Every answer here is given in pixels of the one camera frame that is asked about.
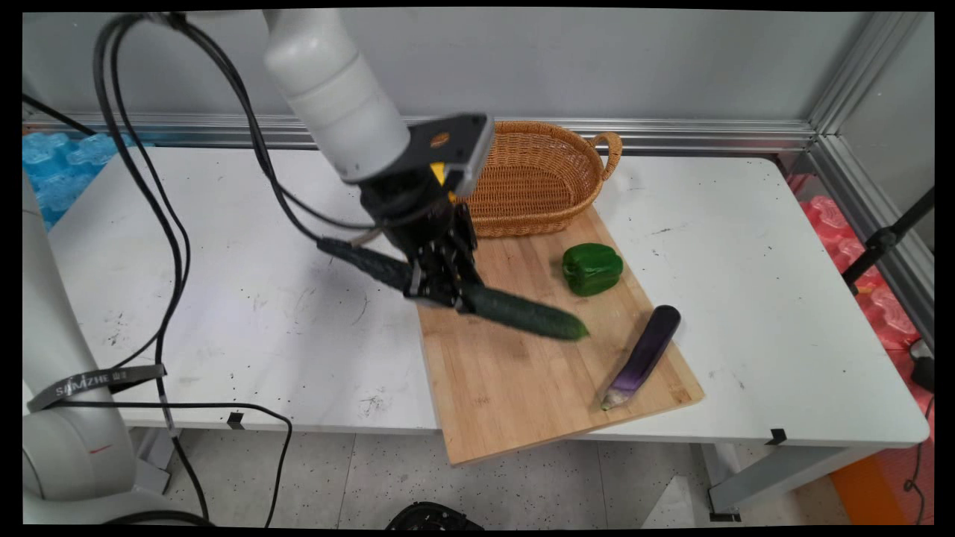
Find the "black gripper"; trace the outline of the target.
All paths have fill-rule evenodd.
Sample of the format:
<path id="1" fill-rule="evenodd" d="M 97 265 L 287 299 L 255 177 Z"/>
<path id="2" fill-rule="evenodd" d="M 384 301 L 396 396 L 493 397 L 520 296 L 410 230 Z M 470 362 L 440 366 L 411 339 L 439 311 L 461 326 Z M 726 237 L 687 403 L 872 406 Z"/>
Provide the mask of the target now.
<path id="1" fill-rule="evenodd" d="M 408 262 L 403 296 L 430 308 L 461 310 L 460 278 L 483 285 L 475 249 L 477 234 L 454 188 L 470 186 L 464 175 L 381 175 L 360 184 L 360 203 Z"/>

